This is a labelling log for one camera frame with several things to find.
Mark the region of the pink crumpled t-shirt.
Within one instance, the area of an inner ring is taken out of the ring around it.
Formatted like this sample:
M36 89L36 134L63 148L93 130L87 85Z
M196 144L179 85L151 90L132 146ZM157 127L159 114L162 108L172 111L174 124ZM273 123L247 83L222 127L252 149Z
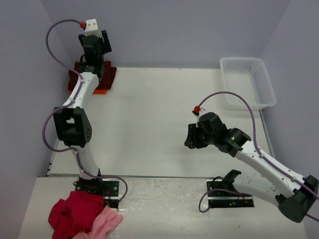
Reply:
M123 216L113 209L105 207L93 222L89 233L79 232L74 239L105 239L123 221Z

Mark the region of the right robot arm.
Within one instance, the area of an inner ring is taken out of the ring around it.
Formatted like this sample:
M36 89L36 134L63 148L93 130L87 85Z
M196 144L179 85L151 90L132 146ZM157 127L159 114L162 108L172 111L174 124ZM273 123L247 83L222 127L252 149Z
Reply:
M189 124L184 145L200 149L213 145L254 170L258 177L244 176L231 170L223 179L224 191L246 194L276 206L289 220L301 223L317 199L319 181L285 167L254 144L249 135L238 128L227 128L220 117L203 109L192 112L197 121Z

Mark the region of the orange folded t-shirt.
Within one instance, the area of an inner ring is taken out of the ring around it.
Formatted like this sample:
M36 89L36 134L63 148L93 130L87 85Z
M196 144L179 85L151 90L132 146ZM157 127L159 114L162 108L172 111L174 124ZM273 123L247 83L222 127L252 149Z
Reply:
M72 94L72 91L73 91L72 89L71 90L68 89L69 94ZM107 93L107 89L95 89L93 92L93 94L100 94L100 95L106 94L106 93Z

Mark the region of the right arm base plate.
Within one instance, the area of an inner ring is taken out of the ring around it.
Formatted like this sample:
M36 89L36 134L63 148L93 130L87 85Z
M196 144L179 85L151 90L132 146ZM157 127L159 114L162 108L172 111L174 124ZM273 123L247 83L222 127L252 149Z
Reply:
M226 189L223 185L223 179L217 177L216 179L206 181L207 190L212 189ZM243 197L223 191L210 192L208 195L208 205L210 208L253 208L255 207L253 197L245 195Z

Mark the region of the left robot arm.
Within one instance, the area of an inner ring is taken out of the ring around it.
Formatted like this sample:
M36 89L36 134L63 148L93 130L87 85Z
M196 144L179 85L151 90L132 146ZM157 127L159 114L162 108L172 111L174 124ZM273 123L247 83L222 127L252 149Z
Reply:
M55 108L53 118L58 139L72 150L76 159L79 178L101 179L90 147L92 127L85 108L105 74L104 54L111 52L112 48L105 30L101 31L100 36L86 32L79 35L79 40L84 50L80 76L63 109Z

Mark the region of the white plastic basket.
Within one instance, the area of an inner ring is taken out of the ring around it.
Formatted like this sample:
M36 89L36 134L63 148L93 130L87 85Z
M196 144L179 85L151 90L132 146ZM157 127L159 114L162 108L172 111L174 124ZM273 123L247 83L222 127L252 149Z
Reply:
M263 60L251 57L223 57L220 69L224 91L241 96L253 111L273 107L277 103Z

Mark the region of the dark red t-shirt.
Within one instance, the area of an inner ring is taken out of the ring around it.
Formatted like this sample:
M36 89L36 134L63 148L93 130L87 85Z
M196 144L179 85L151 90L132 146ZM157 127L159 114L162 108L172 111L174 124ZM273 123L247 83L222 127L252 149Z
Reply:
M112 87L113 81L115 79L117 68L112 66L111 61L105 61L104 67L105 67L104 75L96 89L110 90ZM69 73L68 89L73 90L77 83L78 75L72 71L69 71L68 73Z

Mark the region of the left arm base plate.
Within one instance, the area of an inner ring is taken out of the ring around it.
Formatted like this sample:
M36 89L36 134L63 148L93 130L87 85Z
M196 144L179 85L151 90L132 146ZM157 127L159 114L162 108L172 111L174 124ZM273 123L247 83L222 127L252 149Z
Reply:
M73 185L77 191L102 196L105 199L105 206L112 209L119 208L119 181L78 178Z

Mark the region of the crimson crumpled t-shirt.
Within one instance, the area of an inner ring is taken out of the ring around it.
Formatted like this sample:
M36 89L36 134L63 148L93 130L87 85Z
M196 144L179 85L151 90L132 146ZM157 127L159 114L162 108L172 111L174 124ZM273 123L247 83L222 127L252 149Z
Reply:
M52 238L71 239L79 232L90 232L104 204L102 196L72 191L66 200L60 199L51 209L48 222L53 228Z

